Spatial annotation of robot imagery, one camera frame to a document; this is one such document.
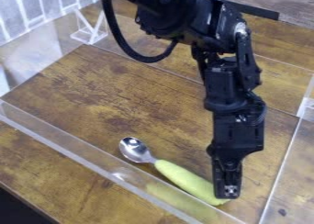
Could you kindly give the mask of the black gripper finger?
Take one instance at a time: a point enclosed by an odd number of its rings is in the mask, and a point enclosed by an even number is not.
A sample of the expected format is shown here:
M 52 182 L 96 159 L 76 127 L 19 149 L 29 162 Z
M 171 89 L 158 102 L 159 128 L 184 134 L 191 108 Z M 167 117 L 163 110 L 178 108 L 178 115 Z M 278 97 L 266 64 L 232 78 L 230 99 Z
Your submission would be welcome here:
M 242 163 L 212 160 L 214 194 L 218 199 L 236 199 L 242 188 Z

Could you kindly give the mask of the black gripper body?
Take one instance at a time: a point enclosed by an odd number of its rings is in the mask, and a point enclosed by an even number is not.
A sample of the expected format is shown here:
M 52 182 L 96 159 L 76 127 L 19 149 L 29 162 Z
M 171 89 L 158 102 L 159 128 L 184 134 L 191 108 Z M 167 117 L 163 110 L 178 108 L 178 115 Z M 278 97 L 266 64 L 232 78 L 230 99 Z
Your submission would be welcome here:
M 266 104 L 250 98 L 242 104 L 204 102 L 214 113 L 214 138 L 207 153 L 214 162 L 239 163 L 255 151 L 263 150 Z

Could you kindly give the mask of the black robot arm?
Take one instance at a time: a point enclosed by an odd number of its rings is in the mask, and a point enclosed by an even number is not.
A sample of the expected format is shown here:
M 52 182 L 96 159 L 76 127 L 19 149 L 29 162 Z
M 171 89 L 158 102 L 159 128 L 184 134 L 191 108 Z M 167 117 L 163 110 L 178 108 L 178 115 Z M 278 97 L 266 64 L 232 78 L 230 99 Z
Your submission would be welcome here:
M 146 34 L 171 42 L 156 56 L 139 54 L 127 44 L 112 0 L 100 0 L 115 41 L 139 62 L 166 59 L 182 43 L 191 48 L 206 90 L 203 107 L 212 112 L 214 194 L 235 199 L 242 188 L 242 161 L 263 149 L 266 103 L 254 94 L 262 84 L 247 23 L 227 0 L 127 0 L 137 6 L 135 22 Z

